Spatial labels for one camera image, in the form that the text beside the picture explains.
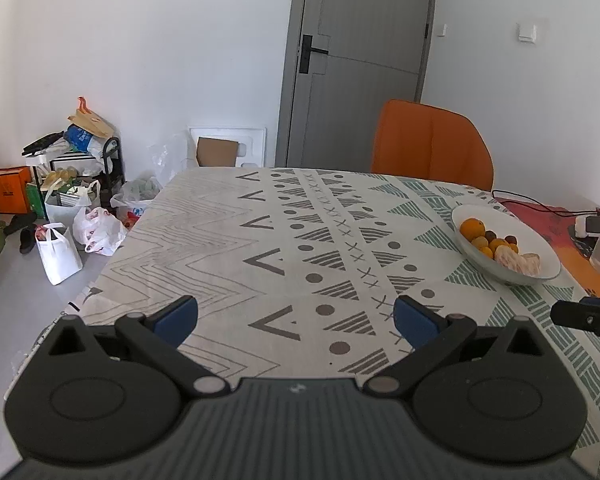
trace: shoe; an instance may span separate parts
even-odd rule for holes
[[[29,254],[36,246],[36,226],[31,224],[20,231],[20,254]]]
[[[9,236],[14,234],[14,232],[19,231],[23,227],[33,224],[37,218],[37,213],[34,213],[33,211],[29,211],[28,213],[22,215],[13,215],[9,225],[3,229],[4,235]]]

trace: cable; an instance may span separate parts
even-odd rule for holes
[[[533,207],[533,205],[528,204],[528,203],[524,203],[524,202],[520,202],[519,200],[498,200],[496,198],[496,193],[505,193],[505,194],[509,194],[509,195],[514,195],[514,196],[519,196],[520,198],[526,198],[527,200],[531,200],[531,202],[534,202],[536,204],[538,204],[540,207],[542,207],[542,209],[538,209]],[[560,218],[575,218],[576,216],[581,216],[581,215],[597,215],[600,216],[600,208],[596,209],[596,210],[584,210],[584,211],[556,211],[551,209],[549,206],[543,204],[542,202],[539,202],[538,200],[536,200],[535,198],[531,198],[530,196],[527,195],[522,195],[520,193],[514,193],[512,191],[506,191],[503,189],[494,189],[491,191],[491,197],[494,200],[498,200],[498,202],[500,202],[501,204],[506,204],[507,202],[513,202],[516,203],[518,205],[521,205],[523,207],[527,207],[529,209],[532,209],[533,211],[537,211],[539,213],[552,213],[556,216],[559,216]]]

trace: black door handle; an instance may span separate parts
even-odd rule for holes
[[[323,48],[315,48],[311,46],[313,43],[314,37],[310,34],[302,35],[302,46],[300,47],[300,66],[298,68],[298,72],[301,74],[309,73],[309,61],[311,60],[311,53],[316,52],[318,54],[328,54],[328,50],[324,50]]]

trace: orange chair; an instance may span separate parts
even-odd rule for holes
[[[371,171],[468,184],[486,191],[493,185],[491,156],[469,119],[397,99],[382,108]]]

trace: bowl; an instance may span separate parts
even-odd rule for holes
[[[452,221],[456,227],[456,237],[462,252],[478,267],[494,278],[505,283],[517,285],[534,285],[539,282],[554,279],[560,274],[560,260],[551,248],[551,245],[536,233],[531,227],[522,223],[517,218],[490,207],[465,204],[456,207],[452,212]],[[481,220],[487,231],[493,231],[498,238],[513,235],[518,240],[520,254],[536,253],[540,256],[540,274],[538,276],[525,276],[514,270],[507,269],[495,260],[482,254],[460,234],[460,225],[468,218]]]

